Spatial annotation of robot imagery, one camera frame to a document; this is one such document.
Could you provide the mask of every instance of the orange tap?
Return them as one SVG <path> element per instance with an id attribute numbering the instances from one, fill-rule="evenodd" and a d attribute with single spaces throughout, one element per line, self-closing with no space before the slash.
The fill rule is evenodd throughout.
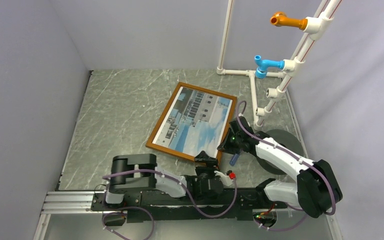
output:
<path id="1" fill-rule="evenodd" d="M 271 18 L 270 23 L 275 25 L 276 27 L 281 26 L 289 26 L 299 28 L 301 30 L 306 29 L 308 20 L 306 18 L 303 19 L 295 19 L 286 16 L 284 12 L 276 12 Z"/>

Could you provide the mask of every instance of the tabletop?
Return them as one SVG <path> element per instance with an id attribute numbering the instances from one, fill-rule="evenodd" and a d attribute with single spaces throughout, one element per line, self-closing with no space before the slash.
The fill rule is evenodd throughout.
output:
<path id="1" fill-rule="evenodd" d="M 145 147 L 151 131 L 179 82 L 236 96 L 246 100 L 244 117 L 252 122 L 250 79 L 217 75 L 209 69 L 113 69 L 95 70 L 90 77 L 74 134 L 62 169 L 59 190 L 93 190 L 111 173 L 117 155 L 152 153 L 159 167 L 176 175 L 194 175 L 195 164 Z M 257 79 L 258 106 L 269 101 L 267 88 L 279 78 Z M 264 131 L 283 129 L 297 136 L 287 99 L 283 97 L 264 121 Z M 222 155 L 222 172 L 232 170 L 240 188 L 253 188 L 275 176 L 265 171 L 255 157 L 243 153 L 234 166 L 232 155 Z"/>

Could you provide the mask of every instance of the wooden picture frame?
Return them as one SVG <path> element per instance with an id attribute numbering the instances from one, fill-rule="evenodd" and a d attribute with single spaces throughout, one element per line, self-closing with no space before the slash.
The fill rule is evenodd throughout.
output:
<path id="1" fill-rule="evenodd" d="M 228 132 L 237 101 L 232 95 L 179 82 L 145 146 L 191 161 L 205 150 L 220 163 L 217 146 Z"/>

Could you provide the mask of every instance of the red cap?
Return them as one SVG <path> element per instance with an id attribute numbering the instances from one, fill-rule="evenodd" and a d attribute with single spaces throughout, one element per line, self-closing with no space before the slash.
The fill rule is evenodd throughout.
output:
<path id="1" fill-rule="evenodd" d="M 235 173 L 234 172 L 229 173 L 229 178 L 230 179 L 235 179 L 236 178 Z"/>

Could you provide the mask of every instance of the blue faucet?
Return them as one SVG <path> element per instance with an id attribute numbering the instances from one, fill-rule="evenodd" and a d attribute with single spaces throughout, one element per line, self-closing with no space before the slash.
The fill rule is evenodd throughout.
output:
<path id="1" fill-rule="evenodd" d="M 267 69 L 269 67 L 275 67 L 278 69 L 283 69 L 285 66 L 285 61 L 272 61 L 272 60 L 261 60 L 260 55 L 254 57 L 255 63 L 258 65 L 257 70 L 255 71 L 255 76 L 259 79 L 263 79 L 267 75 Z"/>

